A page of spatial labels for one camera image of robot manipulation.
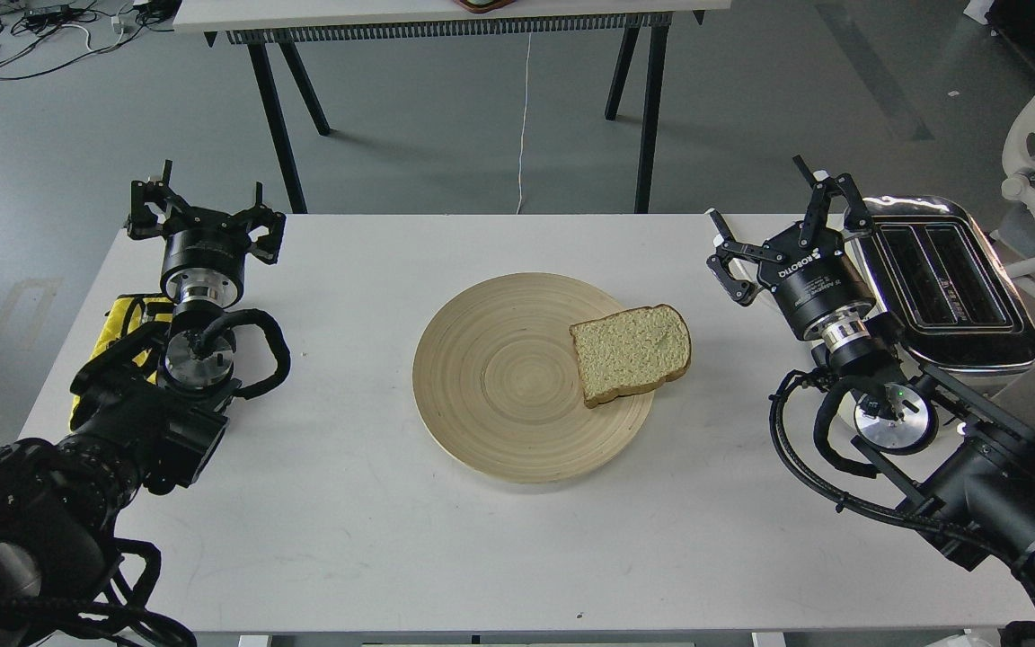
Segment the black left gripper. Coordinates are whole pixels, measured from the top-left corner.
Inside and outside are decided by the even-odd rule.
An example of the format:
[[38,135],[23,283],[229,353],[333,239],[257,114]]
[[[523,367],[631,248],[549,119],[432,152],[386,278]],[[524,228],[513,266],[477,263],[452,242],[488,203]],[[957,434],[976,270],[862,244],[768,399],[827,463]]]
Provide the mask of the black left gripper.
[[190,214],[190,204],[170,188],[173,161],[165,160],[159,179],[131,182],[126,232],[131,239],[162,237],[162,292],[175,304],[208,300],[234,306],[243,295],[245,257],[267,265],[279,260],[285,214],[263,200],[256,182],[249,208],[230,216],[212,209]]

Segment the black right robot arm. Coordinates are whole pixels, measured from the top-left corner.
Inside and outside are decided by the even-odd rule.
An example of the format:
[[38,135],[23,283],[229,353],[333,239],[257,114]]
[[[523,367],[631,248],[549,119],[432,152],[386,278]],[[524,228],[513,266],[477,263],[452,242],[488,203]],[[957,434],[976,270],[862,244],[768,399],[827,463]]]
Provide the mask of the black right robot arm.
[[[1035,607],[1035,429],[982,393],[1035,364],[1035,327],[990,243],[938,196],[866,197],[849,173],[794,164],[797,220],[740,241],[718,209],[706,265],[732,302],[768,297],[809,345],[771,396],[794,478],[863,518],[919,534],[965,570],[1001,561]],[[1035,621],[998,633],[1035,642]]]

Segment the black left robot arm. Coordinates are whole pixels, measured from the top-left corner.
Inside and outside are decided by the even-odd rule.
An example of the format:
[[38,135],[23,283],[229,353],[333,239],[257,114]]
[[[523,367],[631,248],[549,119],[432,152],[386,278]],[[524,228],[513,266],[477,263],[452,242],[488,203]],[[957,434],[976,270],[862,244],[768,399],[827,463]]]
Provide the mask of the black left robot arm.
[[134,181],[126,230],[164,240],[156,311],[75,373],[69,433],[0,447],[0,646],[51,634],[119,646],[193,646],[148,609],[162,568],[151,542],[122,539],[118,514],[147,491],[194,484],[217,450],[233,400],[280,386],[291,352],[262,310],[238,310],[248,257],[276,263],[285,216],[254,190],[235,213],[198,208],[157,180]]

